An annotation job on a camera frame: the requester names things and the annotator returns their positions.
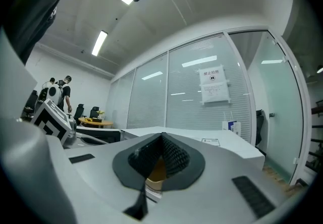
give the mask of round table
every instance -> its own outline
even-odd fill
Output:
[[[91,122],[91,121],[87,121],[84,117],[80,117],[79,118],[79,121],[81,123],[85,123],[85,124],[89,124],[89,125],[98,125],[101,128],[103,128],[103,126],[105,126],[105,125],[108,125],[108,126],[112,126],[113,125],[113,122],[110,122],[110,121],[102,120],[102,122]]]

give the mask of glass door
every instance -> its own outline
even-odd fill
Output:
[[[267,31],[262,34],[253,63],[258,67],[268,100],[266,162],[288,182],[296,168],[303,135],[298,85],[283,51]]]

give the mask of black rubber pad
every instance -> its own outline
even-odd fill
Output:
[[[70,157],[69,160],[72,164],[74,164],[74,163],[86,161],[92,158],[95,158],[92,154],[85,154],[77,157]]]
[[[275,207],[273,204],[269,202],[248,177],[237,177],[233,178],[232,181],[258,218],[261,218],[274,210]]]

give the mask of black t-shirt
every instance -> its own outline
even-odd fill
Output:
[[[64,99],[65,96],[69,96],[71,97],[71,88],[70,86],[65,86],[63,88],[63,92],[62,92],[62,101],[61,103],[58,105],[58,107],[63,111],[64,110]]]

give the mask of black office chair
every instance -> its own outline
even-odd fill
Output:
[[[99,107],[94,106],[90,112],[90,118],[97,118],[99,116],[97,111],[99,111]]]
[[[76,111],[75,111],[75,114],[74,114],[74,120],[76,121],[76,124],[77,125],[80,125],[81,122],[79,121],[79,118],[80,117],[86,117],[83,115],[83,112],[84,112],[84,107],[83,107],[84,104],[79,104],[76,108]]]
[[[37,91],[33,90],[23,110],[23,112],[26,113],[26,117],[24,117],[25,120],[31,120],[31,114],[35,112],[37,99]]]

